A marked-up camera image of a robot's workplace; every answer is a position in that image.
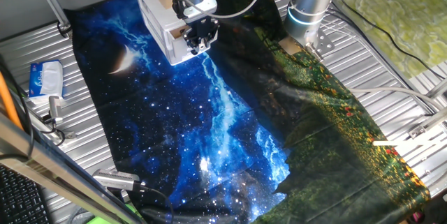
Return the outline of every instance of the cloth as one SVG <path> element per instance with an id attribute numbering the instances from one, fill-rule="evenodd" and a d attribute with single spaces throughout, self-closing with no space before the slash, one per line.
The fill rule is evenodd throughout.
<path id="1" fill-rule="evenodd" d="M 399 52 L 383 32 L 363 21 L 340 0 L 334 0 L 374 41 L 406 77 L 427 69 Z M 369 21 L 388 31 L 405 51 L 422 59 L 429 67 L 447 60 L 447 0 L 345 0 Z"/>
<path id="2" fill-rule="evenodd" d="M 217 2 L 229 14 L 251 0 Z M 273 0 L 221 20 L 212 49 L 177 66 L 137 0 L 67 13 L 116 168 L 166 194 L 176 223 L 396 223 L 429 198 L 372 146 L 384 136 L 356 98 L 308 52 L 280 48 Z M 162 197 L 131 199 L 148 222 L 170 220 Z"/>

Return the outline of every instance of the green fabric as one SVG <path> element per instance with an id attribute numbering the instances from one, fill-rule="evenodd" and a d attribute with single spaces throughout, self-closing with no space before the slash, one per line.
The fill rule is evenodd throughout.
<path id="1" fill-rule="evenodd" d="M 379 49 L 407 76 L 426 69 L 416 60 L 399 52 L 390 39 L 372 28 L 340 0 L 338 7 L 378 45 Z M 345 0 L 369 21 L 388 31 L 405 51 L 433 67 L 447 60 L 447 0 Z"/>
<path id="2" fill-rule="evenodd" d="M 141 214 L 135 209 L 135 207 L 131 204 L 126 204 L 126 207 L 128 207 L 130 210 L 132 210 L 134 213 L 136 213 L 140 218 L 142 218 Z M 89 221 L 88 224 L 108 224 L 109 222 L 104 220 L 101 217 L 95 217 L 93 220 Z"/>
<path id="3" fill-rule="evenodd" d="M 250 1 L 218 0 L 219 12 Z M 274 1 L 260 0 L 243 18 L 222 20 L 213 46 L 232 56 L 213 61 L 242 78 L 226 82 L 247 83 L 262 101 L 259 118 L 267 115 L 291 150 L 290 174 L 276 190 L 286 199 L 255 223 L 402 220 L 430 198 L 428 189 L 394 149 L 372 146 L 385 136 L 364 107 L 302 47 L 287 54 L 278 44 L 285 36 Z"/>

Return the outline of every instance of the cable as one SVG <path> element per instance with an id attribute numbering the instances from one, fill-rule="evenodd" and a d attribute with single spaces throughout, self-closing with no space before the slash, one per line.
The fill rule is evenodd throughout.
<path id="1" fill-rule="evenodd" d="M 155 190 L 155 189 L 148 188 L 148 187 L 146 187 L 146 186 L 140 186 L 140 188 L 143 189 L 144 191 L 147 191 L 147 192 L 155 192 L 155 193 L 158 193 L 159 195 L 161 195 L 161 196 L 163 196 L 163 197 L 165 198 L 165 200 L 168 202 L 169 207 L 170 207 L 170 214 L 171 214 L 170 224 L 173 224 L 173 223 L 174 223 L 174 207 L 173 207 L 172 202 L 169 200 L 169 198 L 168 198 L 166 195 L 164 195 L 162 192 L 157 191 L 157 190 Z"/>
<path id="2" fill-rule="evenodd" d="M 402 48 L 399 47 L 399 45 L 397 45 L 397 43 L 394 41 L 393 37 L 384 29 L 382 29 L 381 27 L 373 24 L 372 22 L 370 22 L 368 19 L 366 19 L 363 15 L 361 15 L 359 12 L 357 12 L 355 9 L 351 8 L 350 5 L 348 5 L 344 0 L 341 0 L 342 3 L 352 12 L 354 12 L 356 15 L 358 15 L 360 18 L 362 18 L 364 21 L 366 21 L 369 25 L 373 26 L 374 28 L 378 29 L 379 31 L 384 32 L 389 39 L 391 39 L 391 42 L 393 43 L 393 45 L 396 47 L 397 50 L 399 50 L 400 52 L 404 53 L 405 55 L 409 56 L 409 57 L 413 57 L 414 59 L 416 59 L 420 64 L 422 64 L 426 69 L 428 69 L 431 73 L 433 73 L 434 75 L 436 75 L 437 77 L 441 78 L 442 80 L 445 79 L 445 77 L 441 76 L 440 74 L 436 73 L 434 70 L 432 70 L 426 63 L 424 63 L 424 61 L 422 61 L 420 58 L 418 58 L 417 56 L 410 54 L 406 51 L 404 51 Z"/>
<path id="3" fill-rule="evenodd" d="M 228 18 L 233 18 L 233 17 L 237 17 L 238 15 L 241 15 L 245 12 L 247 12 L 251 7 L 253 7 L 253 5 L 258 1 L 258 0 L 253 0 L 246 8 L 244 8 L 243 10 L 231 14 L 231 15 L 214 15 L 211 13 L 208 13 L 202 9 L 200 9 L 199 7 L 197 7 L 194 3 L 192 3 L 192 1 L 189 0 L 184 0 L 185 2 L 187 2 L 189 5 L 193 6 L 196 10 L 199 10 L 202 14 L 213 17 L 213 18 L 217 18 L 217 19 L 228 19 Z"/>
<path id="4" fill-rule="evenodd" d="M 417 91 L 413 91 L 406 88 L 401 87 L 377 87 L 377 88 L 369 88 L 369 89 L 354 89 L 354 88 L 348 88 L 352 93 L 371 93 L 371 92 L 378 92 L 378 91 L 398 91 L 403 92 L 406 94 L 411 94 L 414 96 L 417 96 L 419 98 L 422 98 L 424 101 L 427 101 L 431 103 L 433 106 L 435 106 L 438 110 L 442 110 L 442 106 L 438 104 L 435 100 L 427 97 L 426 95 L 420 94 Z"/>
<path id="5" fill-rule="evenodd" d="M 332 9 L 332 8 L 329 8 L 330 10 L 332 10 L 332 11 L 335 11 L 335 12 L 337 12 L 337 13 L 339 13 L 339 14 L 341 14 L 341 15 L 343 15 L 343 16 L 345 16 L 345 14 L 343 14 L 342 12 L 340 12 L 340 11 L 338 11 L 338 10 L 335 10 L 335 9 Z M 333 15 L 333 16 L 335 16 L 335 17 L 337 17 L 337 18 L 339 18 L 339 19 L 341 19 L 341 20 L 343 20 L 345 23 L 347 23 L 347 24 L 350 24 L 351 26 L 353 26 L 353 28 L 363 37 L 363 39 L 364 40 L 366 40 L 367 41 L 367 43 L 369 43 L 369 45 L 372 47 L 372 49 L 373 50 L 375 50 L 376 51 L 376 53 L 382 58 L 382 60 L 383 61 L 385 61 L 386 62 L 386 59 L 381 55 L 381 53 L 375 48 L 375 46 L 371 43 L 371 41 L 368 39 L 368 37 L 366 37 L 366 35 L 363 33 L 363 31 L 353 22 L 353 20 L 351 20 L 351 18 L 349 18 L 349 17 L 347 17 L 347 16 L 345 16 L 346 17 L 346 19 L 345 18 L 343 18 L 343 17 L 340 17 L 340 16 L 338 16 L 338 15 L 335 15 L 334 13 L 329 13 L 329 14 L 331 14 L 331 15 Z M 391 73 L 390 72 L 390 74 L 394 77 L 394 78 L 396 78 L 397 80 L 401 80 L 405 85 L 406 85 L 406 87 L 408 87 L 407 88 L 407 90 L 410 90 L 410 91 L 413 91 L 412 89 L 411 89 L 411 87 L 405 82 L 405 80 L 400 76 L 400 74 L 397 72 L 397 71 L 395 71 L 395 70 L 393 70 L 395 73 Z M 417 97 L 423 104 L 425 104 L 426 106 L 427 106 L 427 109 L 429 110 L 429 111 L 431 111 L 433 114 L 435 113 L 435 111 L 433 111 L 433 109 L 430 107 L 430 106 L 428 106 L 427 105 L 427 103 L 423 100 L 423 99 L 420 99 L 419 97 Z"/>
<path id="6" fill-rule="evenodd" d="M 356 35 L 351 35 L 351 34 L 349 34 L 349 33 L 346 33 L 346 32 L 344 32 L 344 31 L 341 31 L 341 30 L 339 30 L 339 29 L 334 29 L 334 28 L 332 28 L 332 27 L 329 27 L 328 25 L 326 25 L 326 24 L 323 24 L 323 23 L 321 23 L 321 26 L 323 26 L 323 27 L 326 27 L 327 29 L 332 29 L 333 31 L 336 31 L 336 32 L 339 32 L 339 33 L 342 33 L 342 34 L 345 34 L 345 35 L 347 35 L 347 36 L 350 36 L 351 38 L 353 38 L 354 40 L 356 40 L 357 41 L 357 43 L 360 43 L 369 53 L 371 53 L 371 51 L 368 49 L 368 47 L 361 41 L 361 40 L 359 40 L 358 38 L 357 38 L 357 36 Z"/>
<path id="7" fill-rule="evenodd" d="M 61 142 L 59 142 L 59 144 L 56 144 L 56 147 L 58 147 L 65 142 L 65 133 L 59 129 L 56 129 L 56 131 L 60 134 L 61 138 Z"/>
<path id="8" fill-rule="evenodd" d="M 41 131 L 41 133 L 43 133 L 43 134 L 51 134 L 51 133 L 53 133 L 53 132 L 55 132 L 56 131 L 56 123 L 53 121 L 52 122 L 52 128 L 51 128 L 51 131 Z"/>
<path id="9" fill-rule="evenodd" d="M 22 94 L 20 93 L 20 87 L 17 84 L 17 82 L 15 81 L 13 74 L 11 74 L 11 72 L 8 70 L 8 68 L 3 64 L 3 62 L 0 61 L 0 67 L 1 67 L 1 72 L 0 73 L 5 73 L 6 77 L 10 78 L 10 81 L 14 84 L 15 90 L 18 92 L 18 96 L 20 99 L 20 102 L 22 104 L 24 113 L 25 113 L 25 117 L 27 120 L 27 125 L 28 125 L 28 130 L 29 130 L 29 137 L 30 137 L 30 141 L 29 141 L 29 150 L 28 150 L 28 159 L 31 159 L 31 154 L 33 152 L 34 149 L 34 129 L 33 129 L 33 125 L 31 123 L 31 117 L 29 116 L 29 111 L 28 111 L 28 107 L 27 104 L 25 103 L 25 100 L 23 99 Z"/>
<path id="10" fill-rule="evenodd" d="M 22 123 L 20 123 L 19 115 L 17 115 L 17 111 L 15 110 L 13 98 L 9 93 L 8 85 L 6 85 L 5 78 L 3 74 L 0 73 L 0 96 L 5 104 L 6 113 L 8 114 L 9 119 L 21 130 L 23 130 Z"/>
<path id="11" fill-rule="evenodd" d="M 59 137 L 61 138 L 61 142 L 56 144 L 56 147 L 58 147 L 65 142 L 65 133 L 59 129 L 56 129 L 56 123 L 54 122 L 54 120 L 52 122 L 52 128 L 50 131 L 41 131 L 41 133 L 43 133 L 43 134 L 51 134 L 51 133 L 55 133 L 55 132 L 57 132 Z"/>
<path id="12" fill-rule="evenodd" d="M 28 161 L 28 157 L 26 157 L 25 155 L 20 155 L 20 154 L 3 154 L 0 155 L 0 160 L 6 160 L 9 158 L 15 158 L 17 160 L 19 160 L 20 162 L 27 162 Z"/>

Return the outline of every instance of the black cable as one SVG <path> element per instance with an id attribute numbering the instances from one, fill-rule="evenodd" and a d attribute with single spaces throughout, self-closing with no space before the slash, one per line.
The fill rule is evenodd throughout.
<path id="1" fill-rule="evenodd" d="M 155 192 L 155 193 L 158 193 L 159 195 L 161 195 L 161 196 L 163 196 L 163 197 L 165 198 L 165 200 L 168 202 L 169 207 L 170 207 L 170 214 L 171 214 L 170 224 L 173 224 L 173 223 L 174 223 L 174 207 L 173 207 L 172 202 L 169 200 L 169 198 L 168 198 L 166 195 L 164 195 L 162 192 L 157 191 L 157 190 L 155 190 L 155 189 L 148 188 L 148 187 L 146 187 L 146 186 L 140 186 L 140 188 L 143 189 L 144 191 L 147 191 L 147 192 Z"/>
<path id="2" fill-rule="evenodd" d="M 6 160 L 9 158 L 15 158 L 17 160 L 19 160 L 20 162 L 27 162 L 28 161 L 28 157 L 26 157 L 25 155 L 20 155 L 20 154 L 4 154 L 4 155 L 0 155 L 0 160 Z"/>
<path id="3" fill-rule="evenodd" d="M 343 15 L 345 18 L 343 18 L 343 17 L 340 17 L 340 16 L 338 16 L 338 15 L 336 15 L 336 14 L 334 14 L 334 13 L 330 13 L 330 12 L 327 12 L 328 14 L 331 14 L 331 15 L 333 15 L 333 16 L 335 16 L 335 17 L 337 17 L 337 18 L 339 18 L 339 19 L 341 19 L 341 20 L 343 20 L 345 23 L 347 23 L 347 24 L 349 24 L 349 25 L 351 25 L 362 37 L 363 37 L 363 39 L 371 46 L 371 48 L 382 58 L 382 60 L 384 61 L 384 62 L 387 62 L 387 60 L 385 59 L 385 57 L 383 57 L 382 56 L 382 54 L 380 53 L 380 51 L 378 51 L 377 49 L 376 49 L 376 47 L 372 44 L 372 42 L 368 39 L 368 37 L 366 37 L 366 35 L 365 35 L 365 33 L 363 33 L 363 31 L 360 29 L 360 27 L 359 26 L 357 26 L 357 24 L 355 24 L 354 23 L 354 21 L 351 19 L 351 18 L 349 18 L 349 17 L 347 17 L 345 14 L 343 14 L 343 12 L 341 12 L 341 11 L 339 11 L 339 10 L 335 10 L 335 9 L 333 9 L 333 8 L 329 8 L 331 11 L 335 11 L 335 12 L 337 12 L 337 13 L 339 13 L 340 15 Z M 410 89 L 410 90 L 413 90 L 412 88 L 411 88 L 411 86 L 407 83 L 407 82 L 405 82 L 405 79 L 404 78 L 402 78 L 402 76 L 397 72 L 397 71 L 395 71 L 395 74 L 396 74 L 396 76 L 398 76 L 398 78 L 405 84 L 405 86 L 407 87 L 407 89 Z M 435 111 L 433 111 L 433 109 L 424 101 L 424 100 L 421 100 L 421 99 L 419 99 L 419 98 L 416 98 L 416 99 L 418 99 L 418 100 L 420 100 L 421 101 L 421 103 L 423 103 L 425 106 L 426 106 L 426 108 L 430 111 L 430 112 L 432 112 L 432 113 L 435 113 Z"/>
<path id="4" fill-rule="evenodd" d="M 56 147 L 58 147 L 65 142 L 65 133 L 59 129 L 56 129 L 56 131 L 59 133 L 61 138 L 61 142 L 59 142 L 59 144 L 56 144 Z"/>
<path id="5" fill-rule="evenodd" d="M 41 131 L 41 133 L 44 133 L 44 134 L 51 134 L 51 133 L 55 133 L 55 132 L 57 132 L 59 137 L 61 138 L 61 142 L 56 144 L 56 146 L 58 147 L 65 142 L 65 133 L 59 129 L 56 129 L 56 123 L 54 121 L 52 122 L 52 128 L 50 131 Z"/>
<path id="6" fill-rule="evenodd" d="M 56 131 L 56 123 L 53 121 L 52 122 L 52 128 L 51 128 L 51 131 L 41 131 L 41 133 L 44 133 L 44 134 L 51 134 L 51 133 L 53 133 L 53 132 L 55 132 Z"/>
<path id="7" fill-rule="evenodd" d="M 350 5 L 348 5 L 344 0 L 341 0 L 342 3 L 352 12 L 354 12 L 356 15 L 358 15 L 360 18 L 362 18 L 364 21 L 366 21 L 369 25 L 373 26 L 374 28 L 378 29 L 379 31 L 384 32 L 389 39 L 391 39 L 391 42 L 393 43 L 393 45 L 396 47 L 396 49 L 398 49 L 400 52 L 404 53 L 405 55 L 409 56 L 409 57 L 413 57 L 414 59 L 416 59 L 420 64 L 422 64 L 424 67 L 426 67 L 426 69 L 428 69 L 431 73 L 433 73 L 434 75 L 436 75 L 437 77 L 441 78 L 442 80 L 445 79 L 445 77 L 441 76 L 440 74 L 436 73 L 434 70 L 432 70 L 426 63 L 424 63 L 424 61 L 422 61 L 420 58 L 418 58 L 417 56 L 410 54 L 406 51 L 404 51 L 402 48 L 399 47 L 399 45 L 397 45 L 397 43 L 394 41 L 393 37 L 384 29 L 382 29 L 381 27 L 373 24 L 372 22 L 370 22 L 368 19 L 366 19 L 363 15 L 361 15 L 359 12 L 357 12 L 355 9 L 351 8 Z"/>
<path id="8" fill-rule="evenodd" d="M 3 62 L 0 61 L 0 65 L 1 65 L 1 72 L 2 73 L 6 73 L 6 77 L 8 77 L 10 79 L 10 81 L 13 83 L 15 90 L 18 92 L 18 96 L 20 98 L 20 102 L 22 104 L 23 110 L 25 112 L 25 116 L 26 116 L 26 120 L 27 120 L 27 125 L 28 125 L 28 129 L 29 129 L 29 137 L 30 137 L 30 141 L 29 141 L 29 150 L 28 150 L 28 159 L 31 159 L 31 154 L 33 153 L 33 149 L 34 149 L 34 132 L 33 132 L 33 125 L 31 123 L 31 117 L 29 116 L 29 111 L 28 111 L 28 107 L 27 104 L 25 103 L 25 99 L 23 99 L 22 94 L 20 93 L 20 88 L 19 85 L 17 84 L 17 82 L 15 81 L 13 74 L 11 74 L 11 72 L 8 70 L 8 68 L 3 64 Z"/>

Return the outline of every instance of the metal bracket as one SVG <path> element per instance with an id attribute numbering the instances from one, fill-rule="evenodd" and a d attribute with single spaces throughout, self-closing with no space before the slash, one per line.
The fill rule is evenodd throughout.
<path id="1" fill-rule="evenodd" d="M 335 49 L 334 44 L 321 28 L 318 29 L 318 45 L 315 48 L 321 55 L 327 54 Z"/>
<path id="2" fill-rule="evenodd" d="M 429 98 L 437 98 L 438 96 L 444 94 L 447 91 L 447 79 L 442 80 L 438 85 L 436 85 L 432 90 L 428 91 L 426 94 Z"/>
<path id="3" fill-rule="evenodd" d="M 29 150 L 29 135 L 0 114 L 0 150 L 13 147 L 22 155 Z M 113 224 L 145 223 L 119 200 L 106 194 L 75 161 L 58 148 L 50 148 L 45 138 L 34 143 L 31 160 L 22 163 L 5 159 L 1 163 L 67 200 Z"/>
<path id="4" fill-rule="evenodd" d="M 442 124 L 443 127 L 447 127 L 445 120 L 447 120 L 447 108 L 440 110 L 435 115 L 416 126 L 413 130 L 410 130 L 410 137 L 415 139 L 419 135 L 426 133 L 431 128 L 438 126 L 439 124 Z"/>
<path id="5" fill-rule="evenodd" d="M 66 140 L 72 140 L 72 139 L 75 139 L 75 138 L 76 138 L 76 133 L 73 132 L 73 131 L 70 131 L 70 132 L 64 132 L 64 134 L 65 134 L 65 139 L 66 139 Z"/>

